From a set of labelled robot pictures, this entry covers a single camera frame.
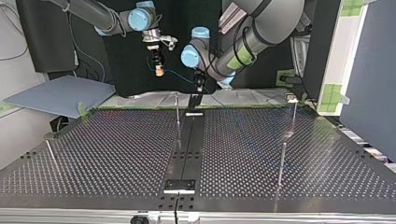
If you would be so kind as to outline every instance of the metal pole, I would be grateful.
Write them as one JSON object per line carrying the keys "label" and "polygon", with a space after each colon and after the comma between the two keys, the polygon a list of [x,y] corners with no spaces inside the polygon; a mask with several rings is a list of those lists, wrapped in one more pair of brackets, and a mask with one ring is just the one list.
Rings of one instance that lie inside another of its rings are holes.
{"label": "metal pole", "polygon": [[50,140],[46,139],[47,148],[49,149],[49,154],[53,160],[56,160],[55,154],[53,154],[52,147],[50,145]]}
{"label": "metal pole", "polygon": [[67,8],[66,0],[45,0],[61,7],[68,9],[69,12],[89,22],[100,30],[109,30],[114,22],[113,15],[108,9],[94,0],[70,0],[70,6]]}
{"label": "metal pole", "polygon": [[279,177],[277,179],[277,186],[282,187],[282,175],[283,175],[283,167],[285,165],[285,156],[286,156],[286,146],[287,143],[282,144],[282,152],[280,155],[280,167],[279,167]]}

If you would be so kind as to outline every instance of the cable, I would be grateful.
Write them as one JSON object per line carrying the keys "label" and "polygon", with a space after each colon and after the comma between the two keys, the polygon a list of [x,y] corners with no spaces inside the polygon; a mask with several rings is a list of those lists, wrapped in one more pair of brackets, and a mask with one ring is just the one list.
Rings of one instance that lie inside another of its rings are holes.
{"label": "cable", "polygon": [[82,49],[80,49],[76,43],[76,39],[74,38],[74,33],[73,33],[72,15],[73,15],[72,13],[70,13],[70,15],[69,15],[69,26],[70,26],[70,33],[72,35],[73,44],[75,45],[76,49],[78,49],[83,55],[90,58],[91,60],[93,60],[94,62],[98,63],[101,66],[102,71],[103,71],[102,82],[105,82],[105,78],[106,78],[105,67],[98,60],[96,60],[91,55],[87,54]]}
{"label": "cable", "polygon": [[154,24],[151,25],[151,27],[156,27],[162,19],[163,19],[163,14],[157,15],[157,20],[154,22]]}
{"label": "cable", "polygon": [[297,62],[297,52],[296,52],[296,46],[295,46],[295,39],[294,39],[294,37],[293,37],[293,48],[292,48],[292,50],[293,50],[293,54],[294,54],[294,59],[295,59],[295,61],[296,61],[297,76],[300,78],[301,83],[303,84],[303,88],[304,88],[304,90],[305,90],[305,92],[306,92],[306,95],[307,95],[308,98],[311,100],[311,103],[312,103],[312,105],[314,106],[315,110],[318,111],[318,105],[316,105],[316,104],[314,103],[313,98],[309,95],[309,92],[308,92],[308,89],[307,89],[306,86],[305,86],[303,77],[302,77],[301,74],[300,74],[300,67],[299,67],[299,64],[298,64],[298,62]]}
{"label": "cable", "polygon": [[180,193],[177,194],[177,199],[176,199],[176,204],[175,204],[175,210],[174,210],[174,215],[175,215],[175,224],[178,224],[178,216],[177,216],[177,206],[178,206],[178,197]]}
{"label": "cable", "polygon": [[26,49],[25,49],[21,54],[19,54],[19,55],[17,55],[17,56],[14,56],[14,57],[10,57],[10,58],[0,59],[0,62],[9,61],[9,60],[13,60],[13,59],[20,58],[21,56],[23,56],[23,55],[27,52],[27,50],[28,50],[28,48],[27,48],[27,46],[26,46]]}
{"label": "cable", "polygon": [[[148,64],[148,69],[149,69],[151,72],[154,72],[155,70],[154,70],[153,68],[151,68],[151,65],[149,64],[149,57],[146,58],[146,62],[147,62],[147,64]],[[173,73],[174,75],[177,75],[178,77],[180,77],[181,79],[185,80],[185,81],[188,82],[188,83],[191,83],[191,84],[194,83],[193,81],[188,80],[187,78],[183,77],[181,74],[179,74],[178,72],[176,72],[176,71],[174,71],[174,70],[171,70],[171,69],[164,69],[163,71],[164,71],[164,72]]]}
{"label": "cable", "polygon": [[[0,7],[6,7],[8,9],[10,9],[15,14],[16,17],[18,17],[18,18],[20,17],[20,15],[18,15],[18,12],[12,6],[8,5],[7,3],[0,5]],[[2,8],[0,8],[0,9],[1,9],[2,14],[7,18],[7,20],[12,24],[12,26],[18,31],[18,33],[20,33],[22,36],[24,36],[23,32],[17,27],[17,25],[12,21],[12,19],[7,15],[7,13]],[[10,61],[10,60],[20,58],[27,52],[27,50],[28,50],[28,46],[26,45],[26,48],[24,49],[24,51],[22,53],[20,53],[16,56],[9,57],[9,58],[0,59],[0,62]]]}
{"label": "cable", "polygon": [[[90,64],[88,64],[87,62],[85,62],[84,60],[82,60],[82,59],[78,59],[78,60],[81,62],[82,66],[85,68],[85,72],[87,73],[86,78],[88,78],[88,75],[90,75],[93,78],[93,80],[99,81],[99,73],[96,71],[96,69],[94,67],[92,67]],[[93,73],[91,73],[91,71],[89,69],[87,69],[87,67],[84,64],[92,69],[92,71],[96,74],[96,77],[93,75]]]}
{"label": "cable", "polygon": [[8,9],[10,9],[10,10],[12,11],[12,13],[14,13],[14,15],[15,15],[17,18],[19,18],[20,15],[18,15],[17,11],[16,11],[13,7],[8,6],[8,5],[0,6],[0,9],[1,9],[2,14],[6,17],[6,19],[9,21],[9,23],[12,24],[12,26],[18,31],[18,33],[20,33],[22,36],[24,36],[23,31],[20,30],[20,28],[18,28],[18,26],[12,21],[12,19],[8,16],[8,14],[7,14],[1,7],[6,7],[6,8],[8,8]]}

